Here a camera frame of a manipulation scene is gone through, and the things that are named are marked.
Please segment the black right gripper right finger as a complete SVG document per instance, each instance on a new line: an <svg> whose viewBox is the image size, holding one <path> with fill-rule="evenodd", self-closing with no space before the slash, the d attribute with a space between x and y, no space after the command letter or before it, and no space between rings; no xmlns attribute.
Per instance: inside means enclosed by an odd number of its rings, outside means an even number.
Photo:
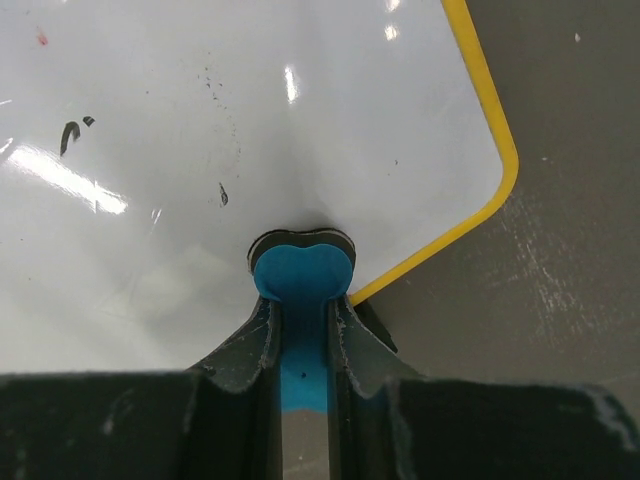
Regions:
<svg viewBox="0 0 640 480"><path fill-rule="evenodd" d="M334 479L635 479L639 431L594 385L428 378L328 307Z"/></svg>

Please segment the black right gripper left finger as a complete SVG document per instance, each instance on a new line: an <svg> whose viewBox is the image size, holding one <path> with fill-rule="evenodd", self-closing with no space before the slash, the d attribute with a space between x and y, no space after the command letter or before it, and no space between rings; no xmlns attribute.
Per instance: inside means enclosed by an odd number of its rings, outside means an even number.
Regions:
<svg viewBox="0 0 640 480"><path fill-rule="evenodd" d="M182 371L1 379L5 479L278 479L281 310Z"/></svg>

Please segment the blue whiteboard eraser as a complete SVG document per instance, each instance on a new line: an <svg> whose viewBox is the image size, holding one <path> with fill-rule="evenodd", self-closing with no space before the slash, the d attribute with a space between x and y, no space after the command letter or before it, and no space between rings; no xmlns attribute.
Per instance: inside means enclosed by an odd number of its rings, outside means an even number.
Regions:
<svg viewBox="0 0 640 480"><path fill-rule="evenodd" d="M260 296L282 314L282 410L327 412L328 308L352 282L353 241L332 228L272 230L254 241L247 262Z"/></svg>

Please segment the yellow framed whiteboard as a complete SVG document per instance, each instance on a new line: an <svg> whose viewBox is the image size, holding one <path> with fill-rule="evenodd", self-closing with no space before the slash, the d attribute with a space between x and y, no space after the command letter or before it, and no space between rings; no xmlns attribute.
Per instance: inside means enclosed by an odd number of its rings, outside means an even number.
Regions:
<svg viewBox="0 0 640 480"><path fill-rule="evenodd" d="M1 368L193 364L272 229L345 232L361 302L517 173L463 1L5 1Z"/></svg>

